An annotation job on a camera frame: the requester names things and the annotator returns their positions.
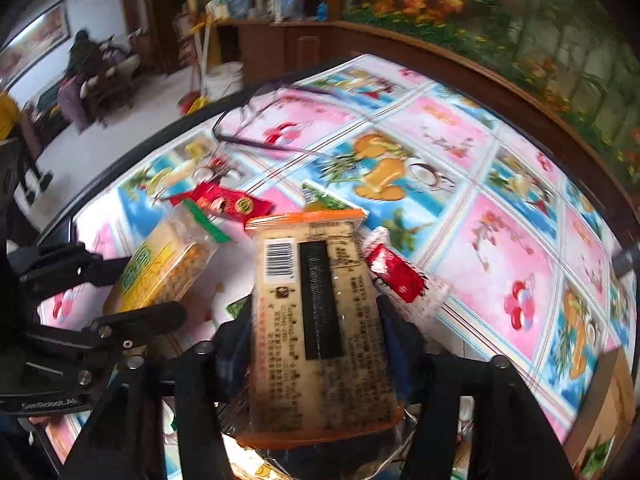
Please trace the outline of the colourful printed tablecloth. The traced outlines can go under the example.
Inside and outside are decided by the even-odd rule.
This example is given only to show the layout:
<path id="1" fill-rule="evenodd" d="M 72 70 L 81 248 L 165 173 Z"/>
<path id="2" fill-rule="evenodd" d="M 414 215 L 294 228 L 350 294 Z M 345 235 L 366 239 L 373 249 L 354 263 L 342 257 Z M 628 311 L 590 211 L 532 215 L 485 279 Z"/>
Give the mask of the colourful printed tablecloth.
<path id="1" fill-rule="evenodd" d="M 137 156 L 70 217 L 107 258 L 128 256 L 207 180 L 274 203 L 278 214 L 359 209 L 360 231 L 450 285 L 427 333 L 469 359 L 498 353 L 523 373 L 564 442 L 599 356 L 636 350 L 636 278 L 612 257 L 639 232 L 615 180 L 556 125 L 521 132 L 440 82 L 361 55 L 299 84 L 332 96 L 288 105 L 310 121 L 311 155 L 219 144 L 219 115 Z"/>

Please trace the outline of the red candy wrapper packet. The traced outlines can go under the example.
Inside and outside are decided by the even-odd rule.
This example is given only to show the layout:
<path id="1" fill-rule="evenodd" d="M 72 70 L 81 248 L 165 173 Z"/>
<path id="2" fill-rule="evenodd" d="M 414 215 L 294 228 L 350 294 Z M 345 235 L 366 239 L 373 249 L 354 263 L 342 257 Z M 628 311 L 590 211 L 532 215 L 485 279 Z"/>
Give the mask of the red candy wrapper packet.
<path id="1" fill-rule="evenodd" d="M 233 188 L 225 188 L 215 182 L 202 182 L 193 190 L 169 196 L 167 200 L 172 206 L 184 200 L 192 200 L 209 217 L 242 224 L 254 218 L 269 216 L 274 209 L 274 203 L 270 200 L 263 200 Z"/>

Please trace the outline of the orange-edged cracker pack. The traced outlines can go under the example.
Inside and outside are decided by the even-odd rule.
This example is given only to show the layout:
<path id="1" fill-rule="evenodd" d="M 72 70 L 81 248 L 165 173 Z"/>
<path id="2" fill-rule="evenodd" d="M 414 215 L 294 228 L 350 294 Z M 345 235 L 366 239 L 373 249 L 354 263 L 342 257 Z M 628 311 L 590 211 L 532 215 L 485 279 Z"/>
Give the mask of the orange-edged cracker pack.
<path id="1" fill-rule="evenodd" d="M 359 209 L 254 218 L 248 428 L 251 448 L 286 450 L 375 434 L 404 416 L 357 230 Z"/>

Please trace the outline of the cardboard box tray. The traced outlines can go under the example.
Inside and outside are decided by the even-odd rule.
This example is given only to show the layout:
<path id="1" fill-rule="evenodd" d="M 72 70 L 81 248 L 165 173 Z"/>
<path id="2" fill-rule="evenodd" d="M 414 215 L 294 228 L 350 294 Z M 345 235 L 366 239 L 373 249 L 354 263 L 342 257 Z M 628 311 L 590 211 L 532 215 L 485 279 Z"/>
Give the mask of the cardboard box tray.
<path id="1" fill-rule="evenodd" d="M 634 386 L 624 350 L 602 353 L 563 443 L 576 479 L 602 477 L 629 436 L 634 414 Z"/>

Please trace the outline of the white bucket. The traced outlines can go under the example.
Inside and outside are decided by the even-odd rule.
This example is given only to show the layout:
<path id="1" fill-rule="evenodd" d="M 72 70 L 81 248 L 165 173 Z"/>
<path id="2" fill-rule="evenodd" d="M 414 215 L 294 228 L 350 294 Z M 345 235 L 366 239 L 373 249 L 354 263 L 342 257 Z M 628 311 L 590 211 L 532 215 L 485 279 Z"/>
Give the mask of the white bucket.
<path id="1" fill-rule="evenodd" d="M 218 101 L 243 89 L 243 64 L 229 62 L 211 68 L 203 79 L 205 95 Z"/>

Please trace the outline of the seated person in background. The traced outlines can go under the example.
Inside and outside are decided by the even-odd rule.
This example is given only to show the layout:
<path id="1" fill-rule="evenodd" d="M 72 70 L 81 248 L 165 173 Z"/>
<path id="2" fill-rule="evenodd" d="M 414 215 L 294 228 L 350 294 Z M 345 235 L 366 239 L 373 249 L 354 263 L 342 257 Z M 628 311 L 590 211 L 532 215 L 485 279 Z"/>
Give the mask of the seated person in background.
<path id="1" fill-rule="evenodd" d="M 83 84 L 105 71 L 105 60 L 100 46 L 90 38 L 87 29 L 78 30 L 70 48 L 64 81 L 69 82 L 77 78 L 80 84 Z"/>

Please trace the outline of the flower garden mural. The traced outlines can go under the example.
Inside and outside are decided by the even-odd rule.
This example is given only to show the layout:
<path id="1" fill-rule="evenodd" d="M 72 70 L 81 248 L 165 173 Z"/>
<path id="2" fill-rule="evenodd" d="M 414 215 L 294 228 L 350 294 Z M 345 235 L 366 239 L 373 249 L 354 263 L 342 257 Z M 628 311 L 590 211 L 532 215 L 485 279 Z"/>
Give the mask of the flower garden mural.
<path id="1" fill-rule="evenodd" d="M 639 189 L 639 58 L 598 0 L 344 0 L 345 21 L 413 36 L 503 76 Z"/>

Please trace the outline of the purple eyeglasses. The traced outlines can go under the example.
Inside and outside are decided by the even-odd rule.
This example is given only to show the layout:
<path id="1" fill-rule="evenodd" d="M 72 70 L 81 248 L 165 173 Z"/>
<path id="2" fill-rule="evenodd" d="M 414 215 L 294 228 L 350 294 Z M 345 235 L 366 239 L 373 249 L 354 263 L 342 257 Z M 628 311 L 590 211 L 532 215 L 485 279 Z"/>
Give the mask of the purple eyeglasses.
<path id="1" fill-rule="evenodd" d="M 268 81 L 254 89 L 234 110 L 222 112 L 212 128 L 212 136 L 219 144 L 242 146 L 273 153 L 311 155 L 312 151 L 295 146 L 303 128 L 310 121 L 301 122 L 277 116 L 288 105 L 319 107 L 332 93 L 302 84 L 287 84 L 282 80 Z"/>

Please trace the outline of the green Weidan cracker pack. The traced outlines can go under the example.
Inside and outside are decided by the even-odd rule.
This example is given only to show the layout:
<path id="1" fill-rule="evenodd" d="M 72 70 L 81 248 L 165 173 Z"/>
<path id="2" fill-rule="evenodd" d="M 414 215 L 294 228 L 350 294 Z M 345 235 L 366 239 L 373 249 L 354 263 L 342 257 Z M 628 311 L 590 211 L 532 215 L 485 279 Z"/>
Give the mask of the green Weidan cracker pack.
<path id="1" fill-rule="evenodd" d="M 102 313 L 124 313 L 179 301 L 231 237 L 193 200 L 169 211 L 129 259 L 105 299 Z"/>

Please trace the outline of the red white snack packet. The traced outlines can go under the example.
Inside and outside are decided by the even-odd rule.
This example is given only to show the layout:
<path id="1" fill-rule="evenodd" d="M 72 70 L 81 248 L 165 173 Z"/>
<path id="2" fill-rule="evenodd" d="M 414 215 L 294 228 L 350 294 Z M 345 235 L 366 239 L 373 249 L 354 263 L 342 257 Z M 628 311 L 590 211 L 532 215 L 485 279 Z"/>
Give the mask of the red white snack packet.
<path id="1" fill-rule="evenodd" d="M 388 229 L 379 226 L 371 231 L 363 239 L 362 254 L 374 284 L 406 321 L 421 325 L 437 318 L 450 285 L 395 252 Z"/>

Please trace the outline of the framed wall painting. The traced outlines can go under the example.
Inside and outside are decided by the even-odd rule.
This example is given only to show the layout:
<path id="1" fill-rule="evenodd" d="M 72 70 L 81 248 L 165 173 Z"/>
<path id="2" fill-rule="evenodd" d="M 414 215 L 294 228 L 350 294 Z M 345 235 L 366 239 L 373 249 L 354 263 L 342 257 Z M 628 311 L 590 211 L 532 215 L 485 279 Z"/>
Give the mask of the framed wall painting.
<path id="1" fill-rule="evenodd" d="M 1 49 L 1 83 L 11 89 L 42 58 L 70 39 L 66 0 L 58 0 Z"/>

